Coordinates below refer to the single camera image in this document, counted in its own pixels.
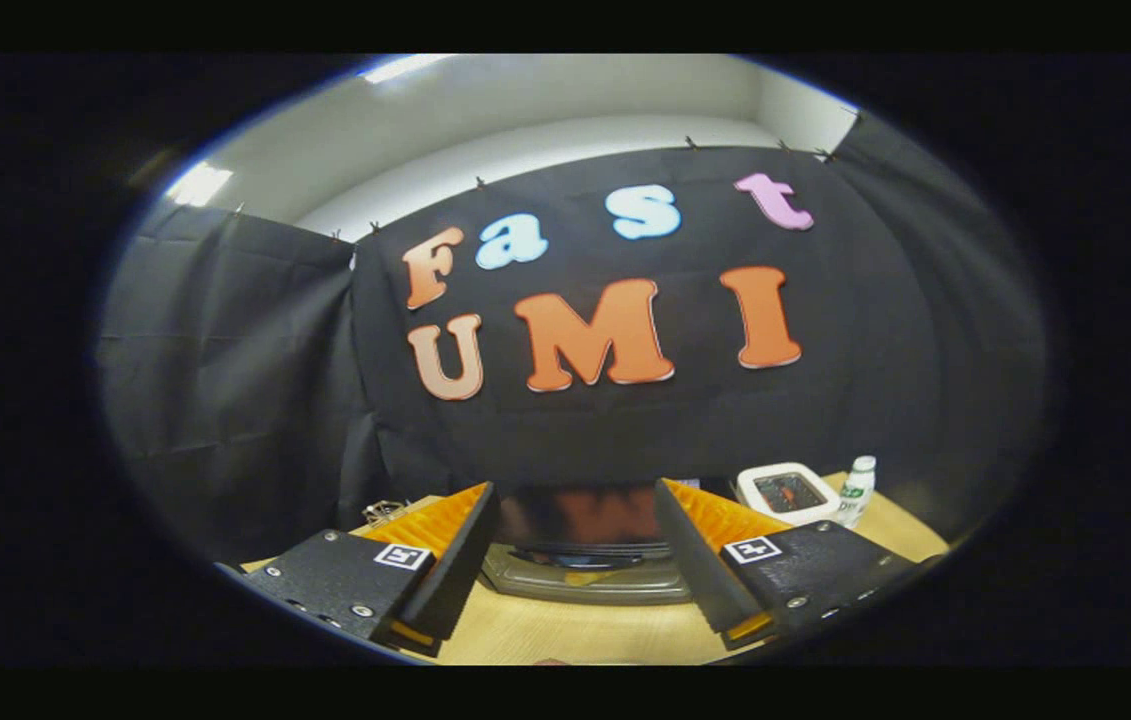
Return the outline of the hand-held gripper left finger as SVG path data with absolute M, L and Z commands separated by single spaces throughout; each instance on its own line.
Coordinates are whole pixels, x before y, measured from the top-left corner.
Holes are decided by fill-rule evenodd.
M 269 559 L 216 570 L 268 609 L 337 641 L 437 659 L 454 637 L 497 532 L 491 483 L 379 501 L 351 530 L 319 529 Z

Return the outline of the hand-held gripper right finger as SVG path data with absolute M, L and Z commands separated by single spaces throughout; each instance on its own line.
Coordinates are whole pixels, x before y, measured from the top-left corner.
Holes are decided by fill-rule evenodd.
M 808 642 L 921 570 L 835 521 L 792 527 L 675 480 L 656 480 L 653 508 L 690 596 L 728 650 Z

